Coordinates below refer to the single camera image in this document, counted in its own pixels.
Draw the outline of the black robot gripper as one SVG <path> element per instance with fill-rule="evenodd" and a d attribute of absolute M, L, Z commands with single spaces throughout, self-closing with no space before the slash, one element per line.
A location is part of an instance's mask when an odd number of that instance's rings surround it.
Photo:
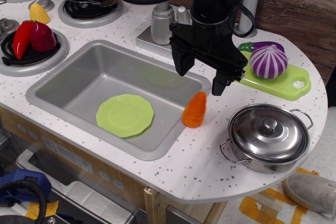
<path fill-rule="evenodd" d="M 176 72 L 184 76 L 195 63 L 195 59 L 216 69 L 212 83 L 212 95 L 220 96 L 233 81 L 245 76 L 247 59 L 234 46 L 233 28 L 237 12 L 231 11 L 219 23 L 207 24 L 192 19 L 191 25 L 174 22 L 170 45 Z"/>

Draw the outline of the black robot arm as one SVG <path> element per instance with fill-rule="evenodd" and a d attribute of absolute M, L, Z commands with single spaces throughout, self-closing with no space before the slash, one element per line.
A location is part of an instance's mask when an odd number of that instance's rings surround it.
<path fill-rule="evenodd" d="M 240 81 L 247 58 L 234 45 L 232 36 L 244 38 L 253 32 L 239 34 L 234 26 L 241 12 L 253 23 L 253 14 L 242 4 L 243 0 L 193 0 L 190 9 L 191 25 L 170 24 L 170 45 L 176 72 L 184 76 L 195 60 L 216 69 L 212 94 L 220 96 L 234 81 Z"/>

